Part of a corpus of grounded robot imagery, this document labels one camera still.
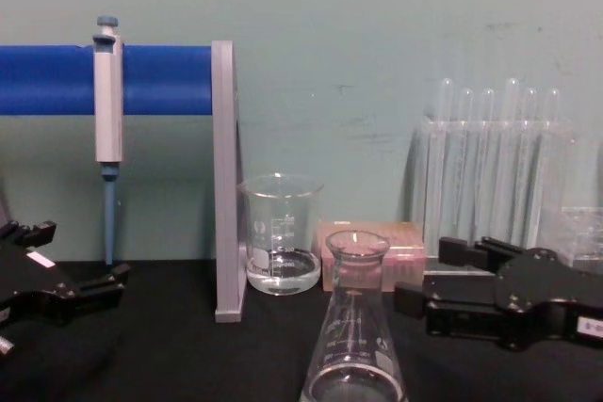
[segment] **gray stand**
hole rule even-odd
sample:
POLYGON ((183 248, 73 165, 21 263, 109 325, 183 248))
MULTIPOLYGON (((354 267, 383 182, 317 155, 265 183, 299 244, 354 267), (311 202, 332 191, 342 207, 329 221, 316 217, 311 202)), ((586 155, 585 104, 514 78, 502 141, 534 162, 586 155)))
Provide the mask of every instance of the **gray stand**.
POLYGON ((211 44, 214 190, 216 203, 216 322, 240 322, 247 276, 238 134, 235 53, 231 41, 211 44))

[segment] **teal wall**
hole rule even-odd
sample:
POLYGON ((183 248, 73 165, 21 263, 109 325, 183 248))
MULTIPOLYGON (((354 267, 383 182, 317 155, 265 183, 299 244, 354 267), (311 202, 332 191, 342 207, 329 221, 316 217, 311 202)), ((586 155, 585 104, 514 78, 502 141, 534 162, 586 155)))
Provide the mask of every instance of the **teal wall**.
MULTIPOLYGON (((566 204, 598 205, 600 0, 1 0, 0 41, 88 44, 100 13, 129 43, 233 40, 246 175, 325 183, 325 218, 402 217, 413 129, 437 82, 559 87, 577 132, 566 204)), ((59 222, 54 258, 101 257, 91 119, 1 119, 14 217, 59 222)), ((210 256, 211 124, 129 119, 118 255, 210 256)))

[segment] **glass beaker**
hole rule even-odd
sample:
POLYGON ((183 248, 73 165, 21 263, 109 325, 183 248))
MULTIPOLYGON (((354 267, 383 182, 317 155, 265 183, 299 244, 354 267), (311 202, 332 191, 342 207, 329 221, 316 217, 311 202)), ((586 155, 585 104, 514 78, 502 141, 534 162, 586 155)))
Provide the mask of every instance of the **glass beaker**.
POLYGON ((405 388, 382 302, 387 240, 364 231, 326 239, 333 293, 300 402, 402 402, 405 388))
POLYGON ((247 280, 276 296, 297 294, 320 277, 312 251, 318 224, 318 193, 311 178, 272 173, 244 181, 247 212, 247 280))

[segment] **black table surface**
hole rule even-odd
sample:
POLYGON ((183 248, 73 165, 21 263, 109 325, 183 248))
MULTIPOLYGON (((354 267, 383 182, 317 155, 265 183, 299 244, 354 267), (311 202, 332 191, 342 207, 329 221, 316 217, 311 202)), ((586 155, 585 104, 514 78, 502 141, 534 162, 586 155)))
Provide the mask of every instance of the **black table surface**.
MULTIPOLYGON (((217 324, 213 262, 134 262, 118 310, 57 328, 2 330, 0 401, 296 402, 330 294, 273 297, 248 288, 243 320, 217 324)), ((61 264, 74 278, 101 263, 61 264)), ((513 353, 428 336, 383 296, 410 402, 603 400, 603 352, 548 342, 513 353)))

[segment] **pink pipette tip box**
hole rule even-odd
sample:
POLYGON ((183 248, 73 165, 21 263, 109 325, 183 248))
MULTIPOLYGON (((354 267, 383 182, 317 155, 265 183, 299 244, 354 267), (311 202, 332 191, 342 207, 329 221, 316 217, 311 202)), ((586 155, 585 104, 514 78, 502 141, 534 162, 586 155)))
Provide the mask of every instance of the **pink pipette tip box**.
POLYGON ((314 240, 314 252, 322 259, 322 288, 333 290, 334 257, 327 247, 329 234, 345 230, 361 230, 386 238, 390 249, 383 258, 383 291, 394 292, 401 281, 420 286, 425 271, 425 249, 420 227, 397 221, 321 221, 314 240))

